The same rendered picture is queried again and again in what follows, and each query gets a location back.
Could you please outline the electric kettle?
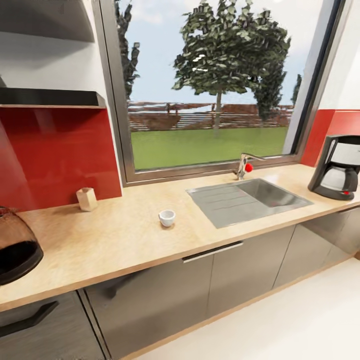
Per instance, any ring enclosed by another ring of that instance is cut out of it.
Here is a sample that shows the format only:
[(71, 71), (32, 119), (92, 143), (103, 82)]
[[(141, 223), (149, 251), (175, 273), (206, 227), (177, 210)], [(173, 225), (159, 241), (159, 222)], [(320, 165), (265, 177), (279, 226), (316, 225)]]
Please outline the electric kettle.
[(0, 286), (22, 278), (44, 257), (35, 234), (16, 210), (0, 206)]

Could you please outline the coffee cup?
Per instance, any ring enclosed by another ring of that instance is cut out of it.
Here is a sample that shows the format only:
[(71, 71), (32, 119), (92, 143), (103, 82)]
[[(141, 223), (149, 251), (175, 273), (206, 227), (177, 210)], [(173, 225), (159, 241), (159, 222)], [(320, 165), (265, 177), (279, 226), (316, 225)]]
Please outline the coffee cup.
[(172, 226), (176, 218), (176, 214), (172, 210), (164, 210), (160, 212), (158, 216), (161, 223), (166, 227)]

